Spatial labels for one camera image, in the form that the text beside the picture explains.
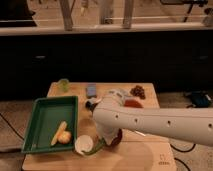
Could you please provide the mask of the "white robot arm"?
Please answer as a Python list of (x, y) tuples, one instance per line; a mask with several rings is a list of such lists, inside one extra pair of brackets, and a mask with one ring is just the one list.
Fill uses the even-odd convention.
[(132, 108), (107, 94), (93, 111), (97, 124), (213, 146), (213, 108)]

